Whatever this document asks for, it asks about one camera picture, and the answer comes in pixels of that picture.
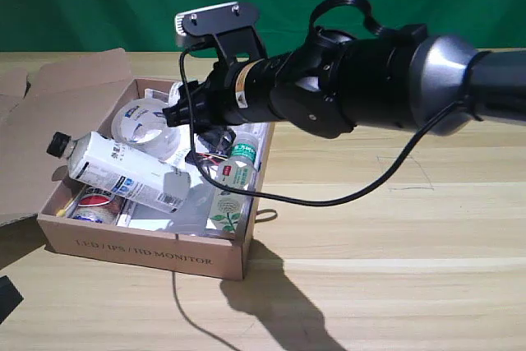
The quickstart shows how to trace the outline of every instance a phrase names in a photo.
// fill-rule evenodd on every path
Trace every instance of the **black wire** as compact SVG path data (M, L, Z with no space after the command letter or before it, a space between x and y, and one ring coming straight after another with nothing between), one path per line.
M385 183L395 172L399 169L400 165L405 161L405 159L408 157L408 155L411 153L411 150L415 147L415 145L424 137L426 133L428 133L437 123L439 123L442 119L447 117L449 114L453 113L460 105L458 102L451 103L450 105L443 108L437 115L435 115L433 118L431 118L422 128L420 128L409 140L408 144L402 149L402 152L400 152L398 158L393 162L393 164L383 173L377 180L370 183L360 191L354 192L350 195L339 197L337 199L332 199L329 201L305 201L303 199L296 199L293 197L288 196L281 196L281 195L275 195L272 193L264 193L264 192L254 192L254 191L245 191L242 189L232 188L228 187L226 185L221 184L220 182L215 181L205 170L201 167L199 160L197 160L197 153L196 153L196 143L194 140L194 113L193 113L193 103L191 101L190 96L190 90L188 88L188 82L187 82L187 75L184 70L184 58L191 52L195 51L197 49L200 49L198 46L191 46L189 48L186 48L181 53L181 57L179 58L179 71L181 72L181 80L182 85L185 89L185 93L188 98L188 115L190 116L190 153L192 155L192 158L194 160L194 163L196 164L197 170L199 170L199 173L201 173L201 176L212 184L214 187L217 187L219 189L222 189L227 192L231 193L237 193L238 195L244 195L244 196L252 196L252 197L260 197L264 199L271 199L274 201L283 201L285 203L291 203L293 205L300 205L300 206L310 206L310 207L329 207L329 206L337 206L342 205L344 203L349 203L350 201L355 201L359 199L360 197L365 196L368 193L373 192L375 189L377 189L379 186L381 186L383 183Z

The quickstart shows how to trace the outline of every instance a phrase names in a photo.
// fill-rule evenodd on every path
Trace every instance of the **bottle label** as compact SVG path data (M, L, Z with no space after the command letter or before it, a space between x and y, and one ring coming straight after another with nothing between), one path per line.
M244 156L254 163L256 161L256 148L250 144L238 143L233 147L230 156Z

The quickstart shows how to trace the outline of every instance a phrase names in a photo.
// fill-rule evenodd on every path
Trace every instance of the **water bottle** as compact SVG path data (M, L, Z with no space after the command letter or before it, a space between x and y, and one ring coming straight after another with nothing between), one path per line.
M239 132L233 143L232 153L218 168L215 180L223 185L247 190L256 175L256 162L259 141L250 132ZM250 199L215 188L214 200L206 223L206 232L233 233L239 221L248 212Z

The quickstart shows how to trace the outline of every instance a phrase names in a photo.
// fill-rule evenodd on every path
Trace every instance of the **open cardboard box flap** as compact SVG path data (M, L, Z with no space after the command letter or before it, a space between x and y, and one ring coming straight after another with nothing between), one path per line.
M46 154L53 134L109 130L132 82L121 48L43 66L23 98L26 78L21 69L0 77L0 224L39 213L71 181L65 162Z

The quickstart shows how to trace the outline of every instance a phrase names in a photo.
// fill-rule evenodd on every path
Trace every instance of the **black object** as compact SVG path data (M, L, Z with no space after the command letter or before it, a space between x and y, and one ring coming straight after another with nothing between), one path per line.
M199 134L199 141L211 154L229 156L236 140L236 132L230 127L212 127Z
M24 300L15 285L4 275L0 277L0 324Z
M325 12L340 6L362 12L363 25L376 38L357 39L342 30L314 26ZM200 18L208 18L207 12ZM218 24L225 29L222 21ZM236 29L233 26L229 33L235 35ZM367 0L325 0L319 4L311 14L304 44L291 53L251 57L247 62L230 57L225 62L218 51L219 62L206 81L189 85L184 58L217 42L216 35L208 37L208 41L189 44L179 58L180 91L187 101L164 109L169 126L190 124L191 155L196 163L193 132L203 125L287 120L326 138L351 132L358 125L416 131L375 182L331 201L304 201L226 187L212 180L198 163L207 181L231 193L303 206L335 206L378 188L427 132L446 136L471 119L526 123L526 52L479 53L456 36L429 36L424 24L385 28L372 17ZM247 48L253 48L253 43L247 42Z
M67 147L67 143L69 143L71 139L72 137L69 135L61 132L55 132L46 152L52 156L61 158L64 154L64 150Z

